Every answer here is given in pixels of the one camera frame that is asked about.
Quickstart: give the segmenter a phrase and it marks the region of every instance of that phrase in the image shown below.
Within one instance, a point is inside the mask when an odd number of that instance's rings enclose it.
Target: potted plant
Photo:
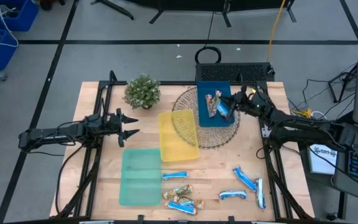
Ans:
[[[131,80],[125,87],[124,100],[132,109],[143,107],[150,109],[160,101],[160,82],[151,79],[150,75],[141,74],[139,78]]]

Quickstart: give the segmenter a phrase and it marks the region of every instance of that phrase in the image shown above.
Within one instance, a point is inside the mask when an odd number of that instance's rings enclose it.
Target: gray floor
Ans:
[[[135,20],[102,5],[80,1],[68,40],[152,40],[206,39],[210,12],[164,12],[154,25],[148,21],[156,10],[121,0],[112,0],[133,13]],[[31,30],[15,32],[20,40],[59,40],[73,0],[65,6],[55,4],[50,12],[40,11]],[[358,0],[347,0],[358,25]],[[215,15],[211,39],[268,40],[277,9],[231,12],[232,28],[222,16]],[[339,0],[296,0],[292,23],[283,12],[278,23],[277,40],[357,40]],[[119,80],[148,73],[158,80],[194,80],[194,54],[201,44],[163,45],[65,45],[50,86],[38,127],[56,126],[73,117],[81,82],[108,78],[114,70]],[[214,45],[222,62],[263,62],[267,45]],[[22,44],[6,68],[8,79],[0,81],[0,203],[17,160],[17,135],[29,127],[41,89],[47,77],[56,45]],[[358,45],[274,45],[271,62],[276,81],[284,82],[287,96],[295,103],[307,78],[329,80],[357,61]],[[201,62],[213,62],[213,53],[203,52]],[[306,97],[326,88],[325,83],[310,83]],[[335,119],[351,98],[331,110]],[[328,91],[309,102],[312,110],[325,112],[332,105]],[[58,146],[43,151],[63,152]],[[29,155],[7,213],[6,222],[47,218],[52,204],[57,173],[62,158]],[[337,209],[339,192],[309,181],[316,217]],[[347,221],[358,223],[358,199],[349,197]]]

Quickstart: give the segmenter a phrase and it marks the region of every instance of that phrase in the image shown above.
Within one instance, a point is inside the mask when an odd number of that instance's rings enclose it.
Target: wooden table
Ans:
[[[86,115],[93,113],[97,87],[98,82],[82,83],[74,120],[83,119]],[[234,218],[238,221],[274,221],[266,163],[265,160],[257,159],[255,156],[256,151],[262,147],[258,120],[245,114],[241,114],[238,133],[223,147],[200,149],[200,157],[193,161],[162,163],[162,172],[189,171],[190,177],[188,179],[166,181],[162,184],[162,188],[165,191],[184,184],[191,184],[194,192],[188,196],[193,199],[203,199],[205,206],[204,210],[198,210],[196,216],[189,216],[182,212],[165,208],[164,199],[159,206],[152,207],[123,207],[119,205],[122,153],[126,149],[159,148],[158,114],[171,111],[175,100],[191,87],[193,86],[162,85],[160,86],[161,100],[159,103],[153,105],[150,110],[142,108],[132,110],[122,99],[125,86],[113,86],[110,112],[113,113],[116,108],[121,108],[125,115],[139,119],[137,123],[125,124],[124,129],[140,129],[140,132],[129,138],[125,142],[124,148],[118,146],[117,136],[104,137],[92,219],[136,220],[138,215],[144,215],[145,220],[226,221],[228,216],[234,215]],[[232,93],[239,91],[239,89],[240,86],[231,87]],[[268,83],[268,92],[276,107],[289,113],[283,83]],[[288,142],[286,146],[298,150],[294,142]],[[65,159],[75,149],[76,147],[67,147]],[[305,211],[314,216],[300,156],[284,149],[281,150],[281,153],[289,191]],[[67,204],[77,190],[84,154],[85,149],[71,158],[63,170],[60,182],[60,209]],[[257,206],[256,195],[237,179],[232,171],[235,166],[241,166],[242,170],[251,179],[260,177],[264,179],[267,205],[265,210],[261,210]],[[219,199],[218,193],[220,191],[231,189],[246,189],[248,198],[245,200],[240,198]],[[278,195],[281,216],[285,217],[283,197],[279,190]],[[84,205],[87,199],[88,192],[85,192],[81,215],[85,214]],[[55,207],[52,206],[51,215],[55,214]]]

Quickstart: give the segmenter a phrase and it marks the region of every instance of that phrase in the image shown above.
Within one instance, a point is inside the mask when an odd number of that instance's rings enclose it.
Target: blue tray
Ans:
[[[223,116],[216,112],[216,115],[210,118],[208,116],[208,109],[206,107],[205,95],[211,94],[215,96],[215,90],[222,92],[222,96],[231,96],[229,82],[198,82],[197,83],[197,97],[198,97],[198,119],[201,127],[228,127],[234,123],[234,117],[230,122],[227,122]]]

